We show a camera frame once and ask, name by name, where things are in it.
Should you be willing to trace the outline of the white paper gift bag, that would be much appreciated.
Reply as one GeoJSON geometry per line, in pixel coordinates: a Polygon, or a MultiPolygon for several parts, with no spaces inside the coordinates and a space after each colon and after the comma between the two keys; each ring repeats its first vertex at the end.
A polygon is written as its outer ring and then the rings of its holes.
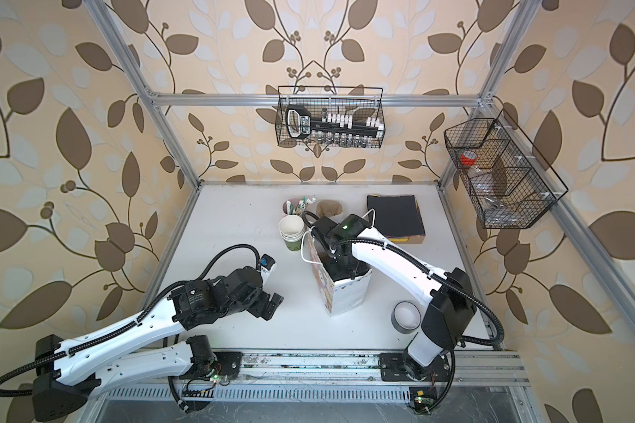
{"type": "Polygon", "coordinates": [[[324,250],[310,233],[309,213],[311,211],[305,211],[301,215],[306,228],[302,239],[301,258],[312,267],[327,313],[336,317],[359,307],[363,303],[372,270],[370,269],[364,276],[355,280],[332,280],[320,257],[324,250]]]}

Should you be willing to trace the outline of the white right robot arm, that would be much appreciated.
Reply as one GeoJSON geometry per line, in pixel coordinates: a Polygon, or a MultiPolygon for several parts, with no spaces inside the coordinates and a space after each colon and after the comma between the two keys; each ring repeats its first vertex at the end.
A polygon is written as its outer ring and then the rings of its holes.
{"type": "Polygon", "coordinates": [[[473,296],[465,271],[451,272],[426,264],[381,234],[372,222],[351,214],[336,223],[311,211],[301,218],[326,262],[317,262],[334,283],[352,283],[376,269],[405,288],[423,308],[420,333],[402,354],[407,377],[422,381],[437,357],[459,344],[497,347],[504,326],[496,314],[473,296]]]}

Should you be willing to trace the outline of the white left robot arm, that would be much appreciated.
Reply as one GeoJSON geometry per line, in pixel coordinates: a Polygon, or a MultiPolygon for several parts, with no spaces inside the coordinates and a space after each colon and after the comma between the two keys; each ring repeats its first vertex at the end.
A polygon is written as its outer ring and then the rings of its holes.
{"type": "Polygon", "coordinates": [[[81,409],[89,398],[144,379],[216,382],[233,375],[235,370],[222,364],[205,335],[156,350],[146,346],[237,313],[270,320],[283,301],[264,289],[276,262],[253,246],[248,249],[253,266],[172,283],[141,312],[88,335],[40,339],[34,361],[0,376],[0,398],[29,397],[37,421],[54,421],[81,409]]]}

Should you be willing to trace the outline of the stack of pulp cup carriers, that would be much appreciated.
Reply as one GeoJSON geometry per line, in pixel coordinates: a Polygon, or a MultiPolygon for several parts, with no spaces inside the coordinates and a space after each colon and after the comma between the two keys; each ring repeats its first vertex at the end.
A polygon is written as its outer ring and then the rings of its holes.
{"type": "Polygon", "coordinates": [[[337,219],[344,213],[344,208],[341,202],[336,200],[323,200],[317,204],[316,214],[319,218],[326,217],[330,219],[337,219]]]}

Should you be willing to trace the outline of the stack of paper cups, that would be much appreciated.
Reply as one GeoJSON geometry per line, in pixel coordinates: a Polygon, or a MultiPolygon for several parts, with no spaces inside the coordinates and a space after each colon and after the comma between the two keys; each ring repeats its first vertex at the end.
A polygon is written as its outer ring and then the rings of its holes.
{"type": "Polygon", "coordinates": [[[289,251],[297,252],[302,248],[305,223],[297,215],[287,215],[279,222],[280,237],[289,251]]]}

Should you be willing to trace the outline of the pink cup of sachets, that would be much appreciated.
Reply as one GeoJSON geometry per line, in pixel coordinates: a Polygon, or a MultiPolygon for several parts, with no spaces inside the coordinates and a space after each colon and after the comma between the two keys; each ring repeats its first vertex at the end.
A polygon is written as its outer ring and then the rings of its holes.
{"type": "Polygon", "coordinates": [[[301,216],[310,206],[316,202],[315,197],[297,197],[287,199],[282,204],[282,211],[285,215],[301,216]]]}

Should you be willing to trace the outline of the grey tape roll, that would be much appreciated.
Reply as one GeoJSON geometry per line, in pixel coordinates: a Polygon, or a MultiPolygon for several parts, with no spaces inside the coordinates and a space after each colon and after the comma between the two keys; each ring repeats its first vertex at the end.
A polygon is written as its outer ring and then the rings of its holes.
{"type": "Polygon", "coordinates": [[[422,317],[419,309],[410,301],[398,302],[391,313],[393,328],[400,334],[411,334],[421,325],[422,317]]]}

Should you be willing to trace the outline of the black socket set rack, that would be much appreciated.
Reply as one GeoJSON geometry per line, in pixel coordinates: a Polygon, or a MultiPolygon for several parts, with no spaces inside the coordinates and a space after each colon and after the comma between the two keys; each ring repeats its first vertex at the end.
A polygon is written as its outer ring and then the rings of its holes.
{"type": "Polygon", "coordinates": [[[303,106],[290,106],[285,112],[284,124],[289,137],[315,140],[373,140],[382,139],[386,127],[379,119],[368,117],[365,123],[357,122],[354,115],[320,112],[313,117],[303,106]]]}

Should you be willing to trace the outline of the plastic bottle red cap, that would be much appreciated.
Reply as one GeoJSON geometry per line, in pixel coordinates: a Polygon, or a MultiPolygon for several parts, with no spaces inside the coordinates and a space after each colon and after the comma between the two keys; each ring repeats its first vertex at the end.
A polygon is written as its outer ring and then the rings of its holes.
{"type": "Polygon", "coordinates": [[[491,172],[477,165],[478,155],[474,151],[465,150],[460,155],[460,164],[465,171],[468,182],[468,193],[476,197],[495,198],[494,180],[491,172]]]}

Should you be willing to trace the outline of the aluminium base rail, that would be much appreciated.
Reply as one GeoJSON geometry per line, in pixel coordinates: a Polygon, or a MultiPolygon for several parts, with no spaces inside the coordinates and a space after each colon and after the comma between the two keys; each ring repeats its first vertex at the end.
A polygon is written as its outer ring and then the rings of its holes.
{"type": "Polygon", "coordinates": [[[109,400],[408,404],[445,387],[508,393],[530,387],[516,352],[460,349],[438,358],[429,375],[405,374],[394,350],[245,349],[217,352],[223,368],[209,380],[162,379],[124,384],[109,400]]]}

